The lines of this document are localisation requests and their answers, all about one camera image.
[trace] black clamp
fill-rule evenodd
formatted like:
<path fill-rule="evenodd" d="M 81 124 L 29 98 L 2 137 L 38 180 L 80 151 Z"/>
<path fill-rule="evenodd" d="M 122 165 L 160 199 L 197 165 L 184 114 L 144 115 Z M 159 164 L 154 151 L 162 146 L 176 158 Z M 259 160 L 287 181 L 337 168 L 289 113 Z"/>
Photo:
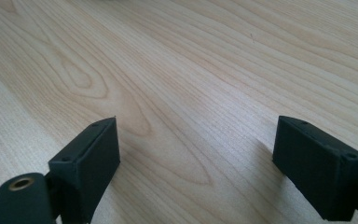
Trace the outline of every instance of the black clamp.
<path fill-rule="evenodd" d="M 358 151 L 304 120 L 279 117 L 273 162 L 323 219 L 358 210 Z"/>
<path fill-rule="evenodd" d="M 0 224 L 90 223 L 118 165 L 116 119 L 92 123 L 48 166 L 50 172 L 19 175 L 0 187 Z"/>

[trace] wooden table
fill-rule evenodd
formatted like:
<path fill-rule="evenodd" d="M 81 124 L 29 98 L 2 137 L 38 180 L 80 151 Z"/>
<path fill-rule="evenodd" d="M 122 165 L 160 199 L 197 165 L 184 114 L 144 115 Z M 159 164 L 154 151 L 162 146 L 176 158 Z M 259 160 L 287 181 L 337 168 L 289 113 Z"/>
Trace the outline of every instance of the wooden table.
<path fill-rule="evenodd" d="M 117 116 L 92 223 L 326 223 L 279 115 L 358 149 L 358 1 L 0 0 L 0 185 Z"/>

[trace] hole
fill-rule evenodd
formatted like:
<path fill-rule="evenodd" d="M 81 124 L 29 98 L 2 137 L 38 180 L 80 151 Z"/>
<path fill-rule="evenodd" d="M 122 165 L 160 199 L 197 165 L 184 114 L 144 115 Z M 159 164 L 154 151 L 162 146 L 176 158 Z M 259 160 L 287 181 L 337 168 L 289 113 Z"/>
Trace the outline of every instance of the hole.
<path fill-rule="evenodd" d="M 71 160 L 71 157 L 63 157 L 61 160 L 62 161 L 69 161 L 69 160 Z"/>
<path fill-rule="evenodd" d="M 34 183 L 34 179 L 31 177 L 20 178 L 9 185 L 11 191 L 26 189 Z"/>
<path fill-rule="evenodd" d="M 347 153 L 347 157 L 349 158 L 356 158 L 357 156 L 353 153 Z"/>
<path fill-rule="evenodd" d="M 61 218 L 61 216 L 57 216 L 57 218 L 56 218 L 56 224 L 62 224 L 62 218 Z"/>

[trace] wood grain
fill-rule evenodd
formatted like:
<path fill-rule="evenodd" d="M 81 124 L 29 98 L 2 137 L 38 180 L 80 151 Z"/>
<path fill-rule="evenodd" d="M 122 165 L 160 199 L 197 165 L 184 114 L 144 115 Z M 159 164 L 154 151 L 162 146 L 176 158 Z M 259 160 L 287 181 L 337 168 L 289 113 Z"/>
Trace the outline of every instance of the wood grain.
<path fill-rule="evenodd" d="M 0 185 L 117 116 L 93 223 L 325 223 L 279 115 L 358 149 L 358 1 L 0 0 Z"/>

